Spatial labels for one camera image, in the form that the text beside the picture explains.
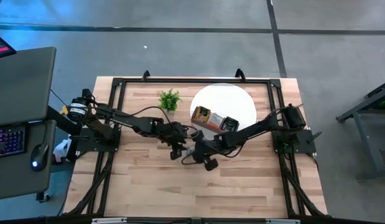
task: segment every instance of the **keyboard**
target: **keyboard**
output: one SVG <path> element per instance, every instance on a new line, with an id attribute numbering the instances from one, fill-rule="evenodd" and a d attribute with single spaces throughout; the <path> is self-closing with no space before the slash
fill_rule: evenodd
<path id="1" fill-rule="evenodd" d="M 25 152 L 25 125 L 0 128 L 0 157 Z"/>

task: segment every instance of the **green plant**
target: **green plant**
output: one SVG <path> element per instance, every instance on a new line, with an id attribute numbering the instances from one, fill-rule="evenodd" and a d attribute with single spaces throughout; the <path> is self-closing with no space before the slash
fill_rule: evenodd
<path id="1" fill-rule="evenodd" d="M 172 91 L 173 89 L 170 89 L 167 93 L 162 91 L 159 98 L 159 107 L 168 111 L 175 111 L 177 109 L 177 103 L 181 101 L 180 93 L 178 91 L 172 93 Z"/>

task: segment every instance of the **gray floor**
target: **gray floor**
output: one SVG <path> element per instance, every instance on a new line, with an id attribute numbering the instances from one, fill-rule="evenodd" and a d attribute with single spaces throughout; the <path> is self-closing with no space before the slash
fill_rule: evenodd
<path id="1" fill-rule="evenodd" d="M 273 0 L 280 29 L 385 30 L 385 0 Z M 0 24 L 269 29 L 265 0 L 7 0 Z M 61 32 L 0 30 L 17 50 L 55 46 L 52 88 L 67 103 L 98 75 L 280 77 L 272 34 Z M 335 116 L 385 82 L 385 35 L 280 35 L 287 76 L 297 78 L 317 139 L 320 177 L 330 215 L 385 222 L 385 179 L 357 182 L 370 171 L 355 124 Z M 54 97 L 50 104 L 59 109 Z M 58 213 L 69 174 L 52 176 L 57 195 L 0 201 L 0 220 Z M 11 212 L 1 203 L 12 206 Z"/>

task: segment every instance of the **wooden table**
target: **wooden table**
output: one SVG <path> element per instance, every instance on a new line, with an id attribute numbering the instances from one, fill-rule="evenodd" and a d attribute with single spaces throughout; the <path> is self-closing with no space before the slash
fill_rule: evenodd
<path id="1" fill-rule="evenodd" d="M 113 77 L 98 77 L 94 95 L 98 102 L 108 103 Z M 285 104 L 301 104 L 294 78 L 281 78 Z M 123 111 L 135 113 L 158 105 L 159 93 L 173 88 L 182 101 L 170 119 L 191 125 L 190 104 L 197 92 L 209 83 L 128 83 Z M 253 98 L 257 118 L 269 112 L 267 88 L 260 84 L 237 84 Z M 119 91 L 115 97 L 118 102 Z M 160 110 L 144 111 L 139 116 L 163 117 Z M 123 128 L 116 153 L 106 202 L 106 216 L 123 217 L 287 217 L 281 172 L 273 152 L 271 134 L 248 141 L 240 155 L 228 159 L 216 156 L 219 166 L 206 171 L 203 164 L 183 166 L 180 159 L 170 160 L 170 148 L 157 139 L 143 138 Z M 90 188 L 97 158 L 87 152 L 76 161 L 64 212 L 81 200 Z M 300 183 L 320 211 L 326 213 L 317 167 L 307 155 L 296 154 Z M 291 190 L 295 211 L 297 203 Z M 95 202 L 98 208 L 101 188 Z"/>

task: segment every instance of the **wooden board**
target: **wooden board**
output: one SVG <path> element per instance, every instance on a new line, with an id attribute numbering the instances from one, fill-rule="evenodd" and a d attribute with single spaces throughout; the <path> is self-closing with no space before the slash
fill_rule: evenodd
<path id="1" fill-rule="evenodd" d="M 98 77 L 94 89 L 96 100 L 108 103 L 113 77 Z M 302 103 L 297 80 L 281 79 L 285 104 Z M 162 90 L 173 88 L 182 101 L 171 120 L 191 125 L 190 104 L 207 83 L 129 83 L 126 86 L 123 111 L 135 113 L 158 105 Z M 267 88 L 260 84 L 238 84 L 253 98 L 257 117 L 269 112 Z M 115 98 L 118 102 L 119 90 Z M 139 116 L 163 117 L 151 109 Z M 216 156 L 217 169 L 206 171 L 202 164 L 183 166 L 180 159 L 171 161 L 170 148 L 152 138 L 143 138 L 123 128 L 121 145 L 114 159 L 106 216 L 124 217 L 223 217 L 284 218 L 287 216 L 281 172 L 273 153 L 270 134 L 248 141 L 234 159 Z M 97 153 L 88 152 L 75 165 L 64 211 L 70 211 L 81 200 L 93 180 Z M 326 213 L 320 179 L 313 160 L 296 155 L 302 188 L 312 202 Z M 96 199 L 99 204 L 101 189 Z M 297 211 L 292 190 L 294 208 Z"/>

